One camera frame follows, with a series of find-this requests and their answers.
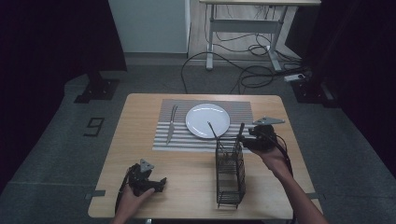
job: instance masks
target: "human arm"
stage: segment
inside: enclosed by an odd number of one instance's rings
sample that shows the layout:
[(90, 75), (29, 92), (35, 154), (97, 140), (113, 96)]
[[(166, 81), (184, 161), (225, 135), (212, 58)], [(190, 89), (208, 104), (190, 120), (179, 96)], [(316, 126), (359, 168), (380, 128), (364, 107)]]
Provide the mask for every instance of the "human arm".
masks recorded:
[(111, 224), (124, 224), (131, 218), (140, 207), (140, 205), (152, 194), (154, 189), (148, 189), (142, 195), (134, 196), (134, 191), (125, 185), (120, 199), (119, 208), (114, 218), (111, 220)]
[(306, 196), (300, 185), (294, 180), (282, 153), (277, 148), (273, 148), (269, 152), (251, 151), (262, 158), (264, 164), (280, 181), (300, 224), (328, 223), (326, 218)]

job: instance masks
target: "knife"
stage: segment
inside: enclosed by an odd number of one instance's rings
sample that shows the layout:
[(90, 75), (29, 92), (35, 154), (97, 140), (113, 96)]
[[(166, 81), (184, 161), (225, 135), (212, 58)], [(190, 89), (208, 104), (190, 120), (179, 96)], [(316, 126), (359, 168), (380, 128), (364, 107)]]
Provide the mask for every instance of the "knife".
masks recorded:
[(176, 110), (177, 110), (177, 105), (174, 105), (174, 107), (172, 108), (172, 115), (171, 115), (171, 122), (169, 124), (169, 130), (168, 130), (168, 139), (166, 140), (166, 145), (169, 144), (169, 142), (172, 139), (172, 135), (173, 135), (173, 131), (175, 129), (175, 124), (174, 124), (174, 117), (176, 114)]

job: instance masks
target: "black curtain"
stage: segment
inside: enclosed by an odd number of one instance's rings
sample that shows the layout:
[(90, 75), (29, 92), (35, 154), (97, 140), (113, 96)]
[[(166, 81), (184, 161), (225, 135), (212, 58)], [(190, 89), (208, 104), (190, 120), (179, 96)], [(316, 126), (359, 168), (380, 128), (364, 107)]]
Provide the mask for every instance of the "black curtain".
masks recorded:
[(315, 77), (312, 88), (326, 81), (396, 176), (395, 7), (388, 0), (322, 0), (304, 60)]
[(1, 189), (44, 132), (66, 81), (126, 70), (107, 0), (0, 2)]

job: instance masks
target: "white plate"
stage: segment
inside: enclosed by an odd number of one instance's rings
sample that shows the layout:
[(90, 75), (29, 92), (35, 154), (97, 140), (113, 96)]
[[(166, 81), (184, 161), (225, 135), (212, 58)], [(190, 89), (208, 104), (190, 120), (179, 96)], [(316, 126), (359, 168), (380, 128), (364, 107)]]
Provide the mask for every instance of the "white plate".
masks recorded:
[(187, 113), (187, 128), (199, 137), (215, 137), (208, 122), (212, 125), (216, 136), (219, 137), (230, 127), (230, 116), (223, 108), (212, 104), (196, 105)]

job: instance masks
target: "human hand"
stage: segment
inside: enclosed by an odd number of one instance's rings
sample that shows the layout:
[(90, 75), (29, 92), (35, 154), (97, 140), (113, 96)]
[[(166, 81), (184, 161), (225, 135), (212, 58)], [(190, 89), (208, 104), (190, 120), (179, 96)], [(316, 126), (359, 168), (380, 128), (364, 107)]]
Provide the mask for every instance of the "human hand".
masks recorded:
[(136, 197), (134, 196), (134, 191), (125, 185), (120, 199), (119, 208), (117, 213), (111, 221), (112, 224), (125, 223), (129, 218), (131, 218), (140, 207), (140, 205), (153, 194), (155, 189), (148, 189), (142, 195)]
[[(283, 142), (280, 141), (279, 144), (285, 148)], [(264, 162), (268, 169), (274, 173), (275, 177), (280, 178), (281, 176), (290, 174), (283, 154), (276, 147), (273, 147), (268, 151), (254, 149), (251, 149), (250, 151), (262, 158), (262, 162)]]

